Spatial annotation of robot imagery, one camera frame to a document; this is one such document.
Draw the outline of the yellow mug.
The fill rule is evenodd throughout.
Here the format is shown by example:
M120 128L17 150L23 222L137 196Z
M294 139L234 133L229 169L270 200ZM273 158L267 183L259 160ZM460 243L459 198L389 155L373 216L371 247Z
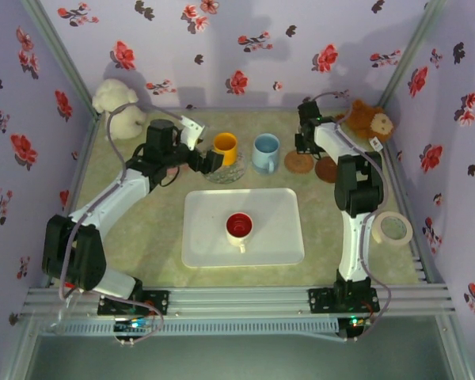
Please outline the yellow mug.
M229 132L217 134L213 140L213 150L215 153L223 155L223 165L233 165L237 161L238 156L238 141L236 136Z

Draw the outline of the light brown round coaster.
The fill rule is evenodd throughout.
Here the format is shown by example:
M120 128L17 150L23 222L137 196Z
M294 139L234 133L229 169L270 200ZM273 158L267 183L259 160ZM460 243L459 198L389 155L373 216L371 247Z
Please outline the light brown round coaster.
M292 150L284 158L286 169L293 174L307 174L314 168L314 160L308 154L298 154Z

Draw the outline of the green floral round coaster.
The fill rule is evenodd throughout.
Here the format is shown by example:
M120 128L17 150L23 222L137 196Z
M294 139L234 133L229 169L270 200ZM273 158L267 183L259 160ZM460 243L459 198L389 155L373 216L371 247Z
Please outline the green floral round coaster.
M214 184L231 184L244 176L247 170L247 159L243 150L237 152L237 160L232 165L222 165L213 173L204 174L203 177Z

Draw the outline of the dark brown round coaster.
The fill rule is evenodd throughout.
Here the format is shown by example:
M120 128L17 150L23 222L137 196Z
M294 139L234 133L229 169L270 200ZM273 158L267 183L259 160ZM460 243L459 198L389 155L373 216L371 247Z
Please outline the dark brown round coaster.
M337 179L337 164L329 157L322 157L314 167L317 177L326 183L334 184Z

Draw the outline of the light blue mug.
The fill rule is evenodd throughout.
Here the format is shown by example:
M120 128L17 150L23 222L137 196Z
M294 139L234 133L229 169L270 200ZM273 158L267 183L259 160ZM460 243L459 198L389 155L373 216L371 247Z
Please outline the light blue mug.
M258 135L253 143L252 164L257 173L271 175L279 165L279 139L269 133Z

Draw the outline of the brown plush monkey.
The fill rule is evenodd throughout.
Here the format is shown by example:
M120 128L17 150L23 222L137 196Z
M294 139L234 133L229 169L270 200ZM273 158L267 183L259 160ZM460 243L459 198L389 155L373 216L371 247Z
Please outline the brown plush monkey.
M383 150L394 132L393 122L383 108L372 107L360 99L353 101L344 125L353 140L361 146L367 143L375 151Z

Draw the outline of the white plush dog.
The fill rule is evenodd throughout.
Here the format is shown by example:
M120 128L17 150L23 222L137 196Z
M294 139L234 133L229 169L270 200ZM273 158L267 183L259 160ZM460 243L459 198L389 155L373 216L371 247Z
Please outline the white plush dog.
M97 88L92 98L92 106L96 112L104 115L105 121L108 121L111 112L122 105L130 104L111 120L110 136L113 140L133 139L142 133L146 113L137 105L132 105L138 101L136 92L118 79L105 79Z

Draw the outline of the white mug with red inside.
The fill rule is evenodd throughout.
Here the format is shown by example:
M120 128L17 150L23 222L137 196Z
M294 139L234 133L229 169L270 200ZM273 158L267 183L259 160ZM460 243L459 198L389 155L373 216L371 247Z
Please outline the white mug with red inside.
M226 239L239 249L240 253L246 252L246 243L253 232L253 221L249 215L242 212L233 213L226 220Z

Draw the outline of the white plastic tray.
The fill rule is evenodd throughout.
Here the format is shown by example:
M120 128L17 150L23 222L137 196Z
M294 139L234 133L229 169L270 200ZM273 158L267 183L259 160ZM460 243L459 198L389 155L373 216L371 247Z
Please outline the white plastic tray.
M227 220L251 218L251 233L231 239ZM181 256L190 268L298 264L305 256L295 192L289 188L193 191L185 197Z

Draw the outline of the beige masking tape roll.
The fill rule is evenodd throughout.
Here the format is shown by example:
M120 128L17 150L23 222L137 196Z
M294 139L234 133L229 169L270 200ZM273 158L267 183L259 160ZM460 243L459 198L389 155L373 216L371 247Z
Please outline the beige masking tape roll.
M412 240L413 229L412 224L404 215L394 211L384 211L375 217L371 234L379 244L403 246Z

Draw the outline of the aluminium side rail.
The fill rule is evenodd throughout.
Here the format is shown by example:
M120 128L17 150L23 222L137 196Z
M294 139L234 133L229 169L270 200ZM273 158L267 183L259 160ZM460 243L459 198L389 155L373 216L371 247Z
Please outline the aluminium side rail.
M422 234L421 228L416 224L416 216L409 202L401 165L396 159L395 146L388 144L383 157L398 210L412 225L412 240L408 246L412 252L412 259L418 272L418 279L421 283L444 283L443 277L437 269L429 250L426 237Z
M60 214L60 216L63 216L64 218L68 217L70 213L78 209L78 200L81 195L89 160L91 158L101 123L101 116L96 116L89 123L87 134L85 136L82 148L79 150L78 159L76 160L76 171L69 188L70 194L68 196L66 206L63 208Z

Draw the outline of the aluminium frame post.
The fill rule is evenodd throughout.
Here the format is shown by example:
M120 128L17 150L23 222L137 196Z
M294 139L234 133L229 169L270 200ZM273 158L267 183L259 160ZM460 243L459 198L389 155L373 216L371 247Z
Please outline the aluminium frame post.
M378 106L385 108L388 102L391 100L394 92L400 85L401 79L407 72L410 64L415 59L416 53L422 47L429 32L434 28L436 20L442 13L446 3L447 0L429 0L426 2L424 14L421 17L419 24L416 26L416 29L412 34L412 38L408 42L405 51L402 53L402 57L397 65L397 68L393 72L389 83L387 84L378 101Z
M81 75L78 73L77 67L74 65L59 34L56 32L54 25L51 23L46 11L41 5L40 0L19 1L27 11L40 35L44 38L55 60L59 64L60 69L75 90L78 99L83 102L90 114L96 118L97 112L92 106L89 90L83 82Z

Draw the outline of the aluminium mounting rail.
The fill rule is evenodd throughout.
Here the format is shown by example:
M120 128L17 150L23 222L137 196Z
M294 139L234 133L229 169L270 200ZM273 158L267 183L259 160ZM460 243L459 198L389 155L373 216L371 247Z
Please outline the aluminium mounting rail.
M308 290L305 287L235 287L235 288L168 288L166 316L179 318L280 318L310 316ZM442 284L392 286L388 293L377 289L381 310L386 317L431 316L454 314L449 291ZM21 316L55 316L66 311L69 317L96 317L98 294L74 293L68 302L59 299L54 288L31 289L20 312ZM322 316L351 316L368 313L321 313Z

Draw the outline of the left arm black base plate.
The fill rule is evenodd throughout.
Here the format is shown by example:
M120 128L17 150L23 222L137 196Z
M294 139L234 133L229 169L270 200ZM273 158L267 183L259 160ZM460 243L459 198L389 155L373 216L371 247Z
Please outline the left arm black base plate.
M169 307L169 292L166 290L143 290L139 296L134 296L132 300L145 303L159 310L162 315L167 314ZM103 297L97 307L99 316L128 316L128 315L153 315L154 313L145 306L134 306L126 302L117 302Z

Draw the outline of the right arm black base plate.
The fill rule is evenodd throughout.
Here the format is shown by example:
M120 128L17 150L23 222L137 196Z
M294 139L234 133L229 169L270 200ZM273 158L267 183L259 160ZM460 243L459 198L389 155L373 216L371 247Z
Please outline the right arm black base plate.
M308 303L312 314L377 313L381 309L373 287L349 293L333 287L312 288L308 290Z

